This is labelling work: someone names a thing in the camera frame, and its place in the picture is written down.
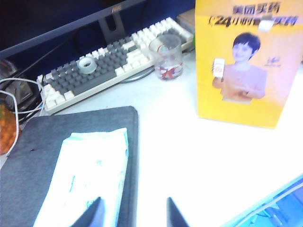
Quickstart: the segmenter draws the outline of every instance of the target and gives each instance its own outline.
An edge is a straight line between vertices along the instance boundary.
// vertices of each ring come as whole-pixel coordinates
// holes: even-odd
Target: clear plastic cup
[[[174,79],[182,74],[181,40],[177,35],[160,35],[151,41],[149,49],[160,79]]]

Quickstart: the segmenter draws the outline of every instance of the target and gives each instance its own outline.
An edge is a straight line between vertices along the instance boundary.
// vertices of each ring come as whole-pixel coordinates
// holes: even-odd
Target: keyboard
[[[161,34],[178,35],[182,50],[192,46],[193,35],[169,17],[38,76],[37,82],[44,87],[41,96],[46,112],[54,114],[144,70],[153,69],[148,46]]]

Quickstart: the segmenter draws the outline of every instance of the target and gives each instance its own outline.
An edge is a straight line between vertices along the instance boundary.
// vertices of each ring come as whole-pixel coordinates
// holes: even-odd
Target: gray mouse pad
[[[129,157],[117,226],[135,226],[138,113],[131,106],[31,119],[0,172],[0,226],[34,224],[62,141],[72,132],[113,131],[123,127],[127,128]]]

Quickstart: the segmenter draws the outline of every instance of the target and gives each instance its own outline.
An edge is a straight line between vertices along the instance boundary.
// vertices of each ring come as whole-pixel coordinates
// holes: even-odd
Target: white desk surface
[[[191,227],[219,227],[303,173],[302,85],[301,65],[274,130],[198,118],[192,52],[178,79],[162,81],[153,73],[59,114],[136,108],[137,226],[165,227],[170,196]]]

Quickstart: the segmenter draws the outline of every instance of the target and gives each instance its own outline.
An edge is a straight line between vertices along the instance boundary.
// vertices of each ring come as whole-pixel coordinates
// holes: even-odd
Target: paper bag
[[[276,127],[302,61],[302,0],[197,0],[195,20],[198,115]]]

